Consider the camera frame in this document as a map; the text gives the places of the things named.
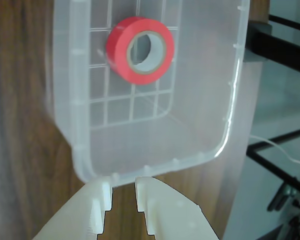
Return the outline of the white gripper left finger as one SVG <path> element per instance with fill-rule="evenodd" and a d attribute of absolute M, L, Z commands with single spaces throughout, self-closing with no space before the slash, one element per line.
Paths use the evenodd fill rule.
<path fill-rule="evenodd" d="M 108 177 L 86 183 L 42 227 L 35 240 L 96 240 L 104 232 L 112 209 L 113 187 Z"/>

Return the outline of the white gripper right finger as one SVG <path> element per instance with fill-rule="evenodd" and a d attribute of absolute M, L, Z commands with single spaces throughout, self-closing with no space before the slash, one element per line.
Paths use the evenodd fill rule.
<path fill-rule="evenodd" d="M 137 211 L 156 240 L 217 240 L 199 205 L 154 177 L 135 179 Z"/>

